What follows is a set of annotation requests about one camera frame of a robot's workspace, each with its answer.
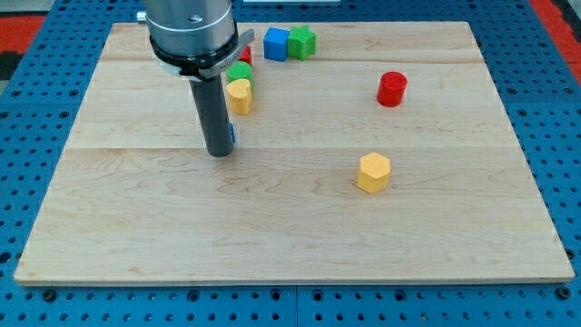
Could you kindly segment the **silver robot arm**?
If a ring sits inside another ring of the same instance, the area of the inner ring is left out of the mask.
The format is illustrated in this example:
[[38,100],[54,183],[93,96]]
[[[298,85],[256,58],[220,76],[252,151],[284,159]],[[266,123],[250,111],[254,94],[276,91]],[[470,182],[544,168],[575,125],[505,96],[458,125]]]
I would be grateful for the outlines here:
[[255,39],[238,31],[231,0],[144,0],[150,44],[170,74],[201,82],[225,73]]

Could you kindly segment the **red block behind arm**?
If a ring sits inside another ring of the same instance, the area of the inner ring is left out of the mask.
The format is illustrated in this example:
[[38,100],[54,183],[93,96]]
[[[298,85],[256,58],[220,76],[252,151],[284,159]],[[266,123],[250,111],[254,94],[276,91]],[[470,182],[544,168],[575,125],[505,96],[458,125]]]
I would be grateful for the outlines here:
[[251,53],[251,47],[248,45],[244,48],[244,50],[241,53],[241,56],[239,58],[240,62],[244,62],[246,64],[248,64],[249,66],[252,66],[252,53]]

